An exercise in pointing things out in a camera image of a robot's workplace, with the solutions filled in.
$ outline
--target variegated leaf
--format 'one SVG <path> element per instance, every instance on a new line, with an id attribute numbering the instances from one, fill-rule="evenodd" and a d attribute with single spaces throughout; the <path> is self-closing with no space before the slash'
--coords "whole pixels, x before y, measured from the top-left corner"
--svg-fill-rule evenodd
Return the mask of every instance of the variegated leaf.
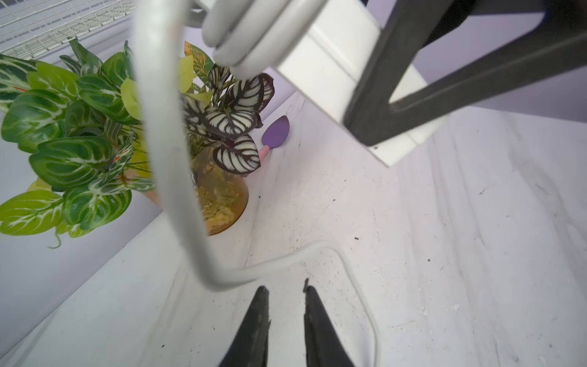
<path id="1" fill-rule="evenodd" d="M 36 70 L 33 60 L 20 60 L 0 54 L 0 112 L 8 111 L 12 102 L 31 87 L 26 73 Z"/>
<path id="2" fill-rule="evenodd" d="M 79 64 L 79 62 L 75 61 L 68 55 L 61 55 L 59 58 L 75 75 L 82 75 L 82 66 Z"/>
<path id="3" fill-rule="evenodd" d="M 88 128 L 97 128 L 101 132 L 105 122 L 106 117 L 101 112 L 91 108 L 84 100 L 78 99 L 65 111 L 63 130 L 66 137 L 79 136 Z"/>
<path id="4" fill-rule="evenodd" d="M 104 173 L 111 156 L 112 145 L 101 137 L 64 137 L 39 144 L 39 152 L 31 155 L 29 162 L 43 181 L 70 188 Z"/>
<path id="5" fill-rule="evenodd" d="M 108 78 L 110 83 L 120 88 L 122 83 L 130 78 L 130 70 L 127 68 L 124 52 L 117 52 L 108 58 L 102 65 L 102 74 Z"/>
<path id="6" fill-rule="evenodd" d="M 92 181 L 88 189 L 98 195 L 114 195 L 123 193 L 127 190 L 135 190 L 140 193 L 147 193 L 155 190 L 155 182 L 146 177 L 124 177 L 118 176 L 107 183 L 102 183 L 99 179 Z"/>
<path id="7" fill-rule="evenodd" d="M 210 106 L 203 122 L 210 133 L 236 139 L 255 128 L 257 117 L 252 109 L 231 110 Z"/>
<path id="8" fill-rule="evenodd" d="M 32 89 L 19 95 L 2 122 L 2 138 L 34 153 L 42 142 L 63 136 L 61 120 L 68 104 L 48 90 Z"/>
<path id="9" fill-rule="evenodd" d="M 48 90 L 68 103 L 72 103 L 78 97 L 79 86 L 76 83 L 78 78 L 71 71 L 45 62 L 38 62 L 37 71 L 26 74 L 26 80 L 31 89 Z"/>
<path id="10" fill-rule="evenodd" d="M 248 135 L 227 140 L 214 149 L 212 157 L 220 168 L 232 174 L 249 174 L 261 165 L 257 146 Z"/>
<path id="11" fill-rule="evenodd" d="M 124 168 L 133 157 L 133 138 L 134 136 L 132 134 L 128 134 L 124 138 L 124 142 L 120 145 L 116 155 L 114 156 L 114 159 L 112 160 L 112 165 L 102 178 L 102 184 L 106 184 L 107 182 L 112 181 L 115 177 L 122 174 Z"/>
<path id="12" fill-rule="evenodd" d="M 263 82 L 263 101 L 261 102 L 260 107 L 257 109 L 257 112 L 263 111 L 263 109 L 267 107 L 269 101 L 271 101 L 275 95 L 275 87 L 273 86 L 273 78 L 271 75 L 263 73 L 260 75 L 260 77 Z"/>
<path id="13" fill-rule="evenodd" d="M 212 67 L 214 66 L 212 59 L 206 55 L 204 51 L 188 42 L 184 43 L 184 54 L 186 56 L 191 55 L 194 58 L 195 73 L 202 80 L 202 82 L 204 82 L 205 85 L 210 86 L 208 73 L 210 73 L 210 70 L 212 70 Z"/>
<path id="14" fill-rule="evenodd" d="M 63 217 L 69 224 L 79 224 L 82 230 L 92 230 L 116 218 L 130 205 L 130 190 L 113 194 L 99 195 L 88 190 L 87 186 L 66 191 L 63 204 Z"/>
<path id="15" fill-rule="evenodd" d="M 103 75 L 91 74 L 80 77 L 77 84 L 81 87 L 80 97 L 91 107 L 102 112 L 109 118 L 121 124 L 136 124 L 129 115 L 120 97 L 120 91 L 113 86 Z"/>
<path id="16" fill-rule="evenodd" d="M 45 190 L 27 191 L 0 205 L 0 233 L 29 235 L 45 232 L 61 221 L 63 200 Z"/>
<path id="17" fill-rule="evenodd" d="M 210 73 L 208 74 L 211 88 L 215 89 L 216 93 L 222 92 L 222 87 L 229 76 L 230 68 L 214 64 L 212 70 L 210 70 Z"/>
<path id="18" fill-rule="evenodd" d="M 86 48 L 80 45 L 77 39 L 72 39 L 69 41 L 69 45 L 71 46 L 73 53 L 75 53 L 77 61 L 79 61 L 80 65 L 82 66 L 81 75 L 95 74 L 100 72 L 100 68 L 102 67 L 102 60 L 100 60 L 98 56 L 89 52 Z"/>
<path id="19" fill-rule="evenodd" d="M 260 76 L 239 80 L 233 84 L 224 98 L 224 104 L 237 111 L 256 111 L 263 104 L 264 83 Z"/>

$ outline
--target yellow-green leaf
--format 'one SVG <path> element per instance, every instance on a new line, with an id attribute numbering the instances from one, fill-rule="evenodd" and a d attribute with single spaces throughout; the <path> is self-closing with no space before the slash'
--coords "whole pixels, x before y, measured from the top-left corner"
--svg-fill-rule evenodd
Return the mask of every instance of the yellow-green leaf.
<path id="1" fill-rule="evenodd" d="M 122 85 L 120 85 L 120 96 L 122 97 L 122 103 L 124 103 L 126 112 L 128 112 L 133 118 L 142 120 L 143 114 L 139 104 L 137 83 L 132 79 L 125 79 Z"/>
<path id="2" fill-rule="evenodd" d="M 177 87 L 180 93 L 185 93 L 191 88 L 191 84 L 197 76 L 194 71 L 194 58 L 192 56 L 181 58 L 178 69 L 180 75 L 177 79 Z"/>
<path id="3" fill-rule="evenodd" d="M 37 179 L 35 181 L 33 181 L 33 183 L 26 190 L 27 191 L 38 191 L 38 190 L 51 191 L 51 186 L 47 182 L 41 180 L 40 177 L 37 177 Z"/>
<path id="4" fill-rule="evenodd" d="M 186 94 L 189 95 L 190 97 L 192 97 L 193 99 L 200 101 L 202 103 L 202 105 L 204 105 L 204 107 L 207 107 L 210 104 L 210 101 L 212 100 L 212 91 L 211 90 L 204 92 L 204 93 L 198 93 L 198 94 L 193 94 L 193 93 L 186 93 Z"/>
<path id="5" fill-rule="evenodd" d="M 0 205 L 0 233 L 29 235 L 61 223 L 63 200 L 52 191 L 29 191 Z"/>

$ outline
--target purple spatula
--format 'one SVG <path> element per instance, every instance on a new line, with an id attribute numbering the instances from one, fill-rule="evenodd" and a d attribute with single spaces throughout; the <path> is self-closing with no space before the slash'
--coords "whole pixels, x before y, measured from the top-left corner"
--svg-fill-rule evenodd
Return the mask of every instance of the purple spatula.
<path id="1" fill-rule="evenodd" d="M 263 158 L 273 148 L 276 148 L 284 143 L 289 134 L 289 120 L 287 116 L 281 116 L 273 124 L 271 124 L 263 136 L 261 137 L 261 143 L 263 148 L 259 150 L 259 160 L 263 161 Z"/>

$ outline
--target dark purple leaf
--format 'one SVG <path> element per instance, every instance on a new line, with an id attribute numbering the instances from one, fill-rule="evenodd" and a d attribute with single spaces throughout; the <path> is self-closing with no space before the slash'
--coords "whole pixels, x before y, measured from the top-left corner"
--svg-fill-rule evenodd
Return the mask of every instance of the dark purple leaf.
<path id="1" fill-rule="evenodd" d="M 247 134 L 227 140 L 214 149 L 212 157 L 220 168 L 232 174 L 249 174 L 261 165 L 257 146 Z"/>

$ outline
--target wire rack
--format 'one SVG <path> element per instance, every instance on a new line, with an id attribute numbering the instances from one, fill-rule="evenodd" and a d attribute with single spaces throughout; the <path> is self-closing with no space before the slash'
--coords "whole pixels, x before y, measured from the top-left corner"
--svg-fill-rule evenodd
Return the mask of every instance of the wire rack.
<path id="1" fill-rule="evenodd" d="M 138 0 L 0 0 L 0 53 L 37 58 L 133 12 Z"/>

